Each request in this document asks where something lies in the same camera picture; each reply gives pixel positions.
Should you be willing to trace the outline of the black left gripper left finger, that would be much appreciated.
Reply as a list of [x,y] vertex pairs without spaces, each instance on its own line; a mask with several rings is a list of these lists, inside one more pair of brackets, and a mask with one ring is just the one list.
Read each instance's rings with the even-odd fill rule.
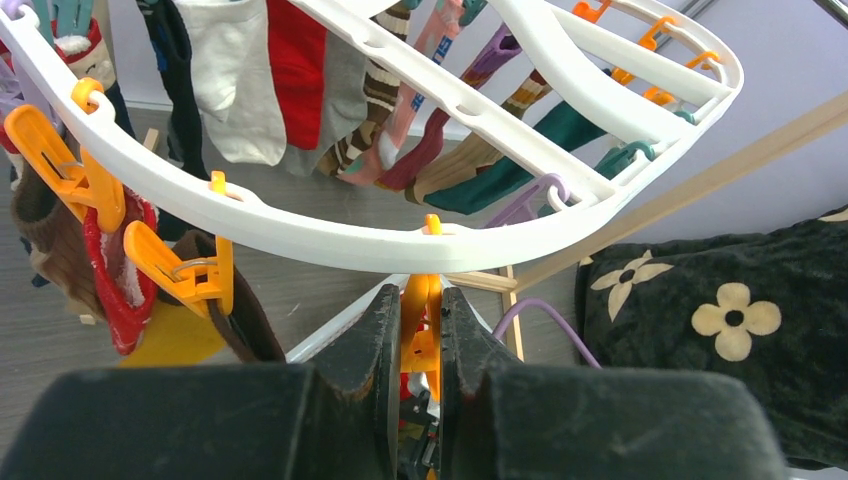
[[83,370],[56,379],[5,479],[392,479],[399,290],[306,363]]

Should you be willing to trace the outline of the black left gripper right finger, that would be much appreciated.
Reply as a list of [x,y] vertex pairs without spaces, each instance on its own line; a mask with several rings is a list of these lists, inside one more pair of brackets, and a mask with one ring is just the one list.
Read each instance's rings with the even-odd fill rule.
[[785,479],[766,415],[728,376],[518,360],[463,293],[441,306],[443,479]]

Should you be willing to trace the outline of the orange clip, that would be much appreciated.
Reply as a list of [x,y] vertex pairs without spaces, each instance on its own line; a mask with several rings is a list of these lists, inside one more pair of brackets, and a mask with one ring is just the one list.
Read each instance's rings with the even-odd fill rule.
[[231,240],[217,236],[213,256],[182,260],[145,223],[133,221],[125,229],[123,247],[142,273],[195,314],[208,318],[210,301],[217,303],[221,314],[232,312],[235,266]]
[[438,274],[411,274],[401,296],[400,372],[423,373],[431,398],[441,401],[441,306]]
[[84,222],[93,210],[101,231],[118,230],[126,214],[124,186],[84,147],[74,155],[47,116],[30,104],[9,113],[4,130],[27,163],[77,220]]

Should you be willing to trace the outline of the mustard yellow brown-cuffed sock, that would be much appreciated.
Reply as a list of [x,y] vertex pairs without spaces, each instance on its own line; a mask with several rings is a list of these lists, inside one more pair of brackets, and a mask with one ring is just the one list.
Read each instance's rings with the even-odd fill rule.
[[[182,260],[210,257],[215,254],[215,237],[189,230],[170,248]],[[228,315],[221,314],[217,303],[210,301],[210,316],[202,317],[158,288],[141,342],[122,360],[122,367],[195,365],[224,348],[243,363],[286,361],[258,298],[236,268],[234,306]]]

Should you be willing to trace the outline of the red snowflake sock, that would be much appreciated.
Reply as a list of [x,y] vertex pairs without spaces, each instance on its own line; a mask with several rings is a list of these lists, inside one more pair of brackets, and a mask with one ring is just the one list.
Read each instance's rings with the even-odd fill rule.
[[142,337],[151,318],[158,286],[126,255],[126,227],[139,221],[157,228],[158,211],[130,189],[125,190],[125,216],[113,233],[101,231],[97,212],[90,209],[82,225],[84,242],[94,274],[96,293],[102,304],[112,344],[121,355],[129,355]]

